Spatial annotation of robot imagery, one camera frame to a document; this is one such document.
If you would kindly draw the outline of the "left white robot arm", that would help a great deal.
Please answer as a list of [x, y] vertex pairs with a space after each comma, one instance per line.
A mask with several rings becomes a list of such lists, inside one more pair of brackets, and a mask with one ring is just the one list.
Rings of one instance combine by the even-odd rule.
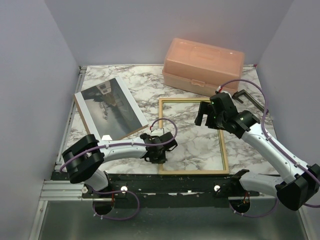
[[102, 141], [88, 134], [63, 152], [64, 164], [60, 171], [66, 170], [70, 183], [83, 182], [104, 198], [110, 194], [111, 185], [107, 173], [99, 169], [103, 163], [131, 158], [162, 164], [167, 160], [166, 152], [177, 146], [171, 132], [160, 136], [143, 133], [127, 140]]

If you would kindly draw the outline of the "brown frame backing board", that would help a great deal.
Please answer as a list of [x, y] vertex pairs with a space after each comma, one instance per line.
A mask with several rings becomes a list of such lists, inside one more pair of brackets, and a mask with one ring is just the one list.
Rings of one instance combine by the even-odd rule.
[[148, 126], [145, 117], [136, 113], [130, 102], [119, 94], [85, 99], [78, 92], [74, 100], [86, 133], [93, 134], [99, 141], [122, 140]]

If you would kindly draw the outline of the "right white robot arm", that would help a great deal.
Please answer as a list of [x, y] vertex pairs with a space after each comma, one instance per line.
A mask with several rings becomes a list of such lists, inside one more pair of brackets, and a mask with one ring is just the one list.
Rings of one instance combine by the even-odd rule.
[[209, 101], [201, 101], [195, 125], [200, 126], [204, 116], [207, 116], [205, 126], [234, 134], [256, 149], [279, 173], [276, 177], [243, 170], [230, 183], [230, 191], [234, 195], [241, 196], [247, 191], [264, 193], [277, 197], [285, 207], [297, 211], [318, 192], [319, 165], [309, 165], [294, 156], [266, 132], [250, 111], [238, 112], [228, 93], [220, 92]]

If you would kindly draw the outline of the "glossy photo print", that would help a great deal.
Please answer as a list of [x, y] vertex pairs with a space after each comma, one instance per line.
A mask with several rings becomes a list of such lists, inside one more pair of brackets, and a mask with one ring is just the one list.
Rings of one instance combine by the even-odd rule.
[[99, 141], [122, 140], [148, 126], [148, 121], [121, 77], [74, 94], [87, 134]]

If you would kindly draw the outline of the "green and wood picture frame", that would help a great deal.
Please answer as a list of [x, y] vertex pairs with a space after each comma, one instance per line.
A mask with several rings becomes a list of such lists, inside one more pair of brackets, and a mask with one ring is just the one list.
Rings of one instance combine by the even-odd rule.
[[[209, 103], [210, 100], [207, 97], [200, 97], [200, 98], [171, 98], [171, 97], [164, 97], [158, 99], [159, 110], [158, 110], [158, 117], [163, 117], [163, 105], [166, 103], [200, 103], [206, 102]], [[230, 173], [229, 171], [229, 162], [228, 156], [225, 146], [225, 138], [224, 133], [222, 130], [217, 131], [218, 139], [219, 139], [219, 148], [220, 148], [220, 155], [222, 160], [223, 170], [173, 170], [168, 171], [164, 170], [164, 165], [158, 165], [158, 174], [159, 175], [227, 175]]]

